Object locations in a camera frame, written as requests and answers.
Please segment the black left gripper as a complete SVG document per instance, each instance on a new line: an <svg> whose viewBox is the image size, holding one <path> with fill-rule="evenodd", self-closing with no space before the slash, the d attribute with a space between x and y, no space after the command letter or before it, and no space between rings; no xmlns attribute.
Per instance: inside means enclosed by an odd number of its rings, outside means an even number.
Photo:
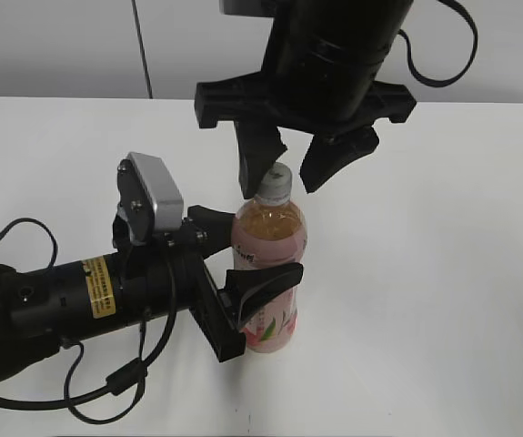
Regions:
<svg viewBox="0 0 523 437"><path fill-rule="evenodd" d="M225 314L205 260L231 247L235 216L191 206L178 231L154 236L140 246L132 244L127 224L116 217L112 231L117 253L111 258L111 272L118 279L117 316L130 325L167 315L171 309L189 310L219 361L243 355L246 338L238 328L299 284L304 267L291 262L266 269L228 270Z"/></svg>

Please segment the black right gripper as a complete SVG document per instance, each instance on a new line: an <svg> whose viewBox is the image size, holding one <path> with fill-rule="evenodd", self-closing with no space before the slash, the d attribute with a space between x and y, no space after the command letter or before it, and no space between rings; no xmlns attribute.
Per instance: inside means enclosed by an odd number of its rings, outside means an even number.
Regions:
<svg viewBox="0 0 523 437"><path fill-rule="evenodd" d="M416 104L405 86L375 81L350 117L336 121L324 104L319 106L325 110L323 115L288 107L270 91L259 72L199 82L194 99L199 127L237 121L238 181L243 198L255 196L265 174L287 151L277 127L337 135L314 136L302 162L304 188L306 193L314 193L341 169L376 150L378 136L372 125L378 119L404 123Z"/></svg>

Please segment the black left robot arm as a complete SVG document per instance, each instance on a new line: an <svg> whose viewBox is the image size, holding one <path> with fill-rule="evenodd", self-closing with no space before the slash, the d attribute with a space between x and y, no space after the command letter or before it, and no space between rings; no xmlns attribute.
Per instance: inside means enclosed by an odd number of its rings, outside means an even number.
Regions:
<svg viewBox="0 0 523 437"><path fill-rule="evenodd" d="M231 243L230 213L194 206L179 229L134 243L121 219L115 251L20 273L0 264L0 381L49 358L70 341L188 310L219 361L241 356L245 325L271 300L296 286L303 268L283 261L234 270L218 288L208 257Z"/></svg>

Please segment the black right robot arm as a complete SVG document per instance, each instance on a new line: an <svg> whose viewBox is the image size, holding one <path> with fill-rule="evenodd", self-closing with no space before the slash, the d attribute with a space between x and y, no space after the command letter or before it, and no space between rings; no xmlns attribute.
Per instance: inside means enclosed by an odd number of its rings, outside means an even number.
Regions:
<svg viewBox="0 0 523 437"><path fill-rule="evenodd" d="M307 192L372 154L375 122L403 123L415 107L405 86L377 73L406 18L408 1L267 1L274 20L261 68L196 86L202 128L231 122L244 198L286 152L281 128L311 135L300 167Z"/></svg>

